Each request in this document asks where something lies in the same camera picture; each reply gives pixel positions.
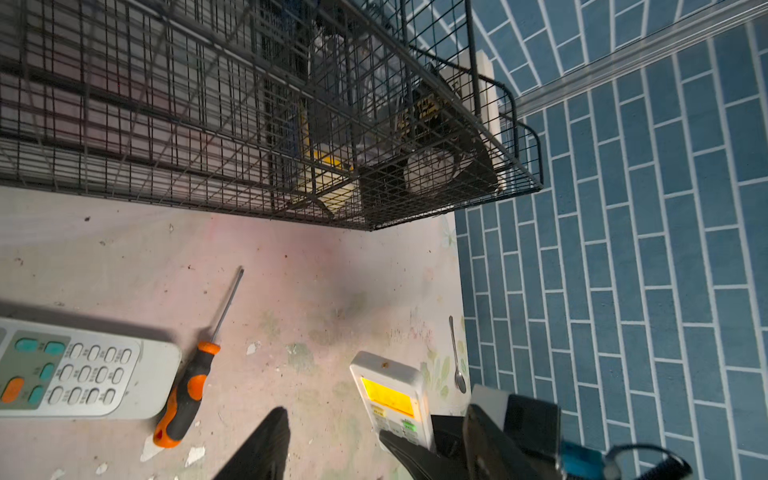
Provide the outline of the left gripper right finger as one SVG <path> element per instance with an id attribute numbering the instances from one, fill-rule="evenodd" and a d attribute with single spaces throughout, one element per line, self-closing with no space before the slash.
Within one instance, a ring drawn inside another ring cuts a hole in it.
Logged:
<path id="1" fill-rule="evenodd" d="M 467 480 L 469 478 L 463 441 L 452 433 L 439 431 L 435 435 L 435 452 L 389 431 L 381 431 L 379 440 L 413 479 Z"/>

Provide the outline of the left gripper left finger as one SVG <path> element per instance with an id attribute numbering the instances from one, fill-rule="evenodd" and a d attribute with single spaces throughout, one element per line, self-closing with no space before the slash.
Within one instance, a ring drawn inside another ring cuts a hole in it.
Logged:
<path id="1" fill-rule="evenodd" d="M 288 411 L 282 406 L 275 407 L 214 479 L 283 479 L 290 437 Z"/>

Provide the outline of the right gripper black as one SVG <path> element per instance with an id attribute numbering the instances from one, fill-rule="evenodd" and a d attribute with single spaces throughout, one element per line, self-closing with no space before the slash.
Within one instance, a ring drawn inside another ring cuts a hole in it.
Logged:
<path id="1" fill-rule="evenodd" d="M 483 385 L 462 415 L 432 417 L 438 454 L 477 479 L 563 479 L 561 409 Z"/>

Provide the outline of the white remote control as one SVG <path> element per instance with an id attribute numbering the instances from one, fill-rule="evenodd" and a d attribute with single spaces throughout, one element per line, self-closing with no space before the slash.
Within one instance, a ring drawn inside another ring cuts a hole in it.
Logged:
<path id="1" fill-rule="evenodd" d="M 360 351 L 350 372 L 375 433 L 388 431 L 436 451 L 426 382 L 419 370 Z"/>

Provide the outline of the grey remote with teal buttons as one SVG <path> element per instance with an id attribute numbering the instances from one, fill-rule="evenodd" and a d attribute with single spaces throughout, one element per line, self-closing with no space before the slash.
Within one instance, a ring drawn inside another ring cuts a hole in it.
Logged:
<path id="1" fill-rule="evenodd" d="M 1 319 L 1 417 L 148 419 L 182 357 L 170 342 Z"/>

